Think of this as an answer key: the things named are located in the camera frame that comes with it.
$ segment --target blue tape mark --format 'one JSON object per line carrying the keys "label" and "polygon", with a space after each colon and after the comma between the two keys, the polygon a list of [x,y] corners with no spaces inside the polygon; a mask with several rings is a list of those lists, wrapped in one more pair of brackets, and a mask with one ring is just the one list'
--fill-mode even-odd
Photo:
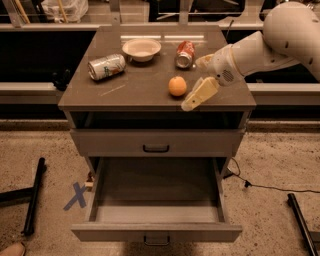
{"label": "blue tape mark", "polygon": [[73,188],[76,192],[75,196],[71,198],[71,200],[66,204],[66,206],[63,208],[63,210],[68,211],[72,205],[75,204],[75,202],[79,201],[80,207],[83,208],[86,206],[86,202],[83,197],[83,193],[86,191],[86,187],[83,185],[82,188],[80,188],[80,185],[78,182],[73,184]]}

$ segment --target soda can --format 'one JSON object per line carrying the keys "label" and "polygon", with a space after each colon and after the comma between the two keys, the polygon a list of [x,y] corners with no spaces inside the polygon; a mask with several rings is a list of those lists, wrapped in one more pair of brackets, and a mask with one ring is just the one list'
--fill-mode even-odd
{"label": "soda can", "polygon": [[189,68],[193,64],[194,44],[190,41],[183,41],[177,49],[176,66],[179,68]]}
{"label": "soda can", "polygon": [[96,81],[118,74],[125,67],[126,61],[121,54],[111,54],[88,63],[89,75]]}

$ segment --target white bowl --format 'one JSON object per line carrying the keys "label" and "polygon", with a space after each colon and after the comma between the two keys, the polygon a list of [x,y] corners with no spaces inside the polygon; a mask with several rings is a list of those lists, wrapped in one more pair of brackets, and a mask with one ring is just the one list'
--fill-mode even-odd
{"label": "white bowl", "polygon": [[161,44],[149,38],[132,39],[126,42],[122,50],[138,62],[149,61],[161,49]]}

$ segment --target gray cabinet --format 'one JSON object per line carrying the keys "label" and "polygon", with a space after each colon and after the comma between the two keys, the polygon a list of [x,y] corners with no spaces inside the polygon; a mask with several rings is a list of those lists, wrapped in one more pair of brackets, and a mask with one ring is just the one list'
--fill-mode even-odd
{"label": "gray cabinet", "polygon": [[[231,242],[241,233],[240,225],[228,221],[221,179],[255,101],[247,85],[238,83],[221,87],[194,111],[182,111],[183,97],[169,95],[169,79],[181,75],[191,90],[208,74],[175,68],[181,38],[200,38],[198,56],[225,43],[218,27],[183,28],[102,27],[59,103],[95,175],[85,220],[71,228],[82,241]],[[121,53],[123,38],[133,34],[159,36],[160,53],[144,64],[127,59],[123,74],[91,80],[88,60]]]}

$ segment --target orange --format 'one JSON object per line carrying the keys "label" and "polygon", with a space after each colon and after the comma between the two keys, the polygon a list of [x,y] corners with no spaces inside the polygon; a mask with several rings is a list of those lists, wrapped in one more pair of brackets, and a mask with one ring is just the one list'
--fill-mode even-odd
{"label": "orange", "polygon": [[181,76],[170,79],[168,84],[169,92],[173,96],[181,96],[187,91],[187,83]]}

